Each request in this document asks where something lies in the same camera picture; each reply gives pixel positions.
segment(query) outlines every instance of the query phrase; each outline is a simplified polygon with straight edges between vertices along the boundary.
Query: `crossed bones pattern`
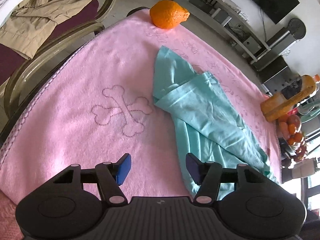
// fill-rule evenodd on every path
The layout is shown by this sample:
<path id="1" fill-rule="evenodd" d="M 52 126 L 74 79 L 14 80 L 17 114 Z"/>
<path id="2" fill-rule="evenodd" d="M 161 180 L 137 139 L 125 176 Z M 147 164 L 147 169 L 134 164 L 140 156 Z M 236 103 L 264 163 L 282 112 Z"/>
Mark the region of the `crossed bones pattern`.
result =
<path id="1" fill-rule="evenodd" d="M 102 91 L 102 94 L 107 98 L 104 106 L 95 105 L 91 112 L 95 115 L 94 121 L 98 125 L 107 125 L 110 123 L 111 117 L 123 114 L 126 124 L 122 127 L 122 133 L 127 137 L 132 137 L 143 132 L 144 125 L 137 122 L 131 112 L 141 111 L 144 114 L 151 114 L 152 108 L 145 97 L 137 97 L 131 105 L 127 105 L 123 99 L 124 92 L 124 88 L 120 85 L 115 85 L 111 89 L 105 88 Z"/>

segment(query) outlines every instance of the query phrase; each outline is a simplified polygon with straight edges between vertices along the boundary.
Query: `chair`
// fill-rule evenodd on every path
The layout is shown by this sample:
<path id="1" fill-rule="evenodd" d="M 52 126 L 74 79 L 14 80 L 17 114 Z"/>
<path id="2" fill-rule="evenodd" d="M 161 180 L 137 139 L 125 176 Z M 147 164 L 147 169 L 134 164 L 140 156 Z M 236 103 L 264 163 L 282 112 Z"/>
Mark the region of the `chair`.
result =
<path id="1" fill-rule="evenodd" d="M 101 22 L 115 2 L 116 0 L 105 0 L 98 11 L 98 1 L 92 0 L 80 13 L 57 25 L 32 59 L 26 60 L 0 44 L 0 97 L 4 96 L 4 110 L 8 118 L 17 110 L 24 84 L 33 73 L 76 39 L 91 32 L 95 35 L 101 32 L 104 29 Z"/>

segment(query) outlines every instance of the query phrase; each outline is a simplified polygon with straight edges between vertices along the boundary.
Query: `tile floor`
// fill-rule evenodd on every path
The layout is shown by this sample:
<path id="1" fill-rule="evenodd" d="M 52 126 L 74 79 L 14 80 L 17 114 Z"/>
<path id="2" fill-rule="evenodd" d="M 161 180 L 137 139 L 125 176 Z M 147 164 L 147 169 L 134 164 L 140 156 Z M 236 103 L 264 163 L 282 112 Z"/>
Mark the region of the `tile floor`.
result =
<path id="1" fill-rule="evenodd" d="M 104 0 L 98 0 L 100 6 Z M 127 13 L 137 7 L 146 6 L 151 8 L 159 0 L 117 0 L 114 8 L 109 16 L 103 21 L 105 27 L 116 23 L 117 21 L 126 17 Z M 207 42 L 210 46 L 215 48 L 226 59 L 239 68 L 253 83 L 260 86 L 260 82 L 256 77 L 255 72 L 250 68 L 247 62 L 231 48 L 228 43 L 215 31 L 204 25 L 197 18 L 190 15 L 186 22 L 182 25 L 192 31 L 195 35 Z M 94 37 L 93 33 L 79 39 L 77 42 L 66 48 L 64 51 L 56 55 L 52 60 L 45 64 L 36 74 L 34 74 L 30 80 L 28 80 L 25 90 L 23 91 L 22 98 L 26 96 L 34 86 L 58 63 L 60 63 L 65 57 L 70 55 L 74 50 L 79 48 L 82 44 L 89 41 Z M 0 98 L 0 131 L 7 122 L 7 117 L 3 110 L 3 98 Z"/>

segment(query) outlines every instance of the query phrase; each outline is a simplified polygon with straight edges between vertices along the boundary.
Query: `teal cloth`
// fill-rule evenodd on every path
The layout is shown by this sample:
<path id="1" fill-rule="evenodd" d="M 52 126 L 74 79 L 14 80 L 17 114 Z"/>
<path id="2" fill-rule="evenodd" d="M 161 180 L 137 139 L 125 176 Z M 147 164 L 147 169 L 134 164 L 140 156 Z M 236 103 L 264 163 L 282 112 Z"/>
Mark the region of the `teal cloth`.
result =
<path id="1" fill-rule="evenodd" d="M 186 169 L 189 152 L 202 162 L 218 162 L 224 168 L 248 164 L 277 182 L 268 156 L 211 73 L 197 74 L 188 62 L 162 46 L 155 62 L 153 96 L 155 105 L 172 116 L 183 180 L 193 196 L 199 186 Z M 233 184 L 222 183 L 218 199 L 233 190 Z"/>

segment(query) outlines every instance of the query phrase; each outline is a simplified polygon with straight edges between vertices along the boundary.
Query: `white wall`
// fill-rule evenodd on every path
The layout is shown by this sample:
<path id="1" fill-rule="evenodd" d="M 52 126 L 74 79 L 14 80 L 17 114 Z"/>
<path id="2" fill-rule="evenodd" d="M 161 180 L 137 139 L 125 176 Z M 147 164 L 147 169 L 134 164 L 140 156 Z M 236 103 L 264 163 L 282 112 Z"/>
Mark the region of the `white wall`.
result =
<path id="1" fill-rule="evenodd" d="M 252 0 L 232 0 L 248 16 L 249 24 L 256 35 L 264 38 L 260 8 Z M 307 27 L 306 36 L 294 44 L 291 53 L 284 57 L 289 67 L 300 75 L 320 74 L 320 4 L 319 0 L 299 0 L 300 4 L 294 8 L 278 24 L 274 24 L 265 15 L 267 39 L 277 33 L 282 27 L 287 27 L 290 19 L 296 17 Z"/>

